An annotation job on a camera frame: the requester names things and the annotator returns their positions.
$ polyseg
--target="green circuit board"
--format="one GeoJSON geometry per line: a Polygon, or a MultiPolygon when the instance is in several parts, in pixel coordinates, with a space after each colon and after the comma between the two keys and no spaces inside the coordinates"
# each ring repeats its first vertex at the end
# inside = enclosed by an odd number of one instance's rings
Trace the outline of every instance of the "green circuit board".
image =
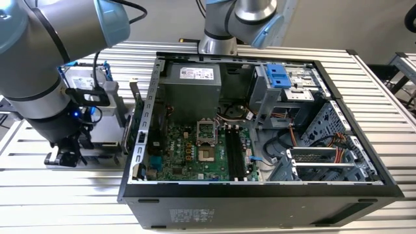
{"type": "MultiPolygon", "coordinates": [[[[247,150],[243,149],[243,146],[252,150],[251,143],[247,143],[250,142],[248,130],[240,131],[239,134],[242,138],[242,156],[246,163],[248,162],[248,159],[246,159],[247,150]]],[[[159,181],[230,181],[224,128],[218,129],[216,136],[218,140],[214,147],[210,145],[198,146],[196,125],[171,124],[168,126],[167,149],[162,157],[162,171],[158,172],[159,181]]],[[[252,168],[247,180],[258,181],[255,164],[252,164],[252,168]]]]}

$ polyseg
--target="gray work surface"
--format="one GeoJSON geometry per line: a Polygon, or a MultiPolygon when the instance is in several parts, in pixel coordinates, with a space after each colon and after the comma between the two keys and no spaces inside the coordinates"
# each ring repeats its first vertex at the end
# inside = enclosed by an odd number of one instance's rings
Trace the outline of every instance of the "gray work surface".
{"type": "MultiPolygon", "coordinates": [[[[146,97],[156,51],[195,53],[191,43],[126,42],[103,51],[119,94],[132,103],[130,79],[146,97]]],[[[368,73],[358,57],[343,50],[240,46],[239,55],[320,60],[406,199],[342,228],[262,230],[164,230],[166,233],[416,233],[416,131],[414,119],[368,73]]],[[[91,62],[92,56],[82,61],[91,62]]],[[[135,216],[116,196],[122,170],[48,170],[48,143],[26,122],[16,122],[0,142],[0,233],[139,233],[135,216]]]]}

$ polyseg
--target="metal case frame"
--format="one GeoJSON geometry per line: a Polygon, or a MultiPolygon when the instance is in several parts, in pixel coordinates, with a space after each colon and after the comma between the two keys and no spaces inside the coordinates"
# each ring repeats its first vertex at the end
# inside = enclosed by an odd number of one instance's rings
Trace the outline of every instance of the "metal case frame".
{"type": "MultiPolygon", "coordinates": [[[[235,62],[264,64],[267,62],[307,62],[318,69],[323,82],[330,88],[336,102],[350,123],[351,131],[358,137],[363,149],[379,171],[383,185],[334,185],[331,182],[311,184],[304,182],[276,182],[274,184],[134,184],[131,162],[138,160],[138,151],[130,155],[122,186],[119,202],[127,203],[146,229],[151,228],[255,228],[255,227],[314,227],[343,226],[368,213],[376,211],[404,197],[387,168],[370,144],[370,141],[348,109],[343,96],[318,60],[248,58],[195,54],[158,53],[154,67],[148,100],[156,94],[155,85],[163,72],[166,60],[175,62],[235,62]],[[204,221],[184,220],[182,217],[203,217],[204,221]]],[[[151,116],[146,112],[152,108],[144,106],[142,123],[148,124],[151,116]]],[[[136,143],[146,147],[147,132],[140,132],[136,143]]]]}

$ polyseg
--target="motherboard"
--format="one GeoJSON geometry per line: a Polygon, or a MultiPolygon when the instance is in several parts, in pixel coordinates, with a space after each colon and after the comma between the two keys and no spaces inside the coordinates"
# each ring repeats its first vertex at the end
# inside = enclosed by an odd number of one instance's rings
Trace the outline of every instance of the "motherboard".
{"type": "Polygon", "coordinates": [[[210,121],[168,125],[164,154],[151,156],[150,180],[259,180],[256,165],[250,160],[254,149],[248,129],[219,128],[210,121]]]}

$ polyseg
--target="ram slot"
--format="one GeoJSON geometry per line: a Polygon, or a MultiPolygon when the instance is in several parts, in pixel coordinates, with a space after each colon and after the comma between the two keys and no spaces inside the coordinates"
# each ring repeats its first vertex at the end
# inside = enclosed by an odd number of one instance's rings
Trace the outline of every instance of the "ram slot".
{"type": "Polygon", "coordinates": [[[228,170],[230,178],[239,181],[244,180],[244,160],[243,160],[243,149],[242,141],[238,129],[226,130],[226,145],[227,145],[227,157],[228,157],[228,170]]]}

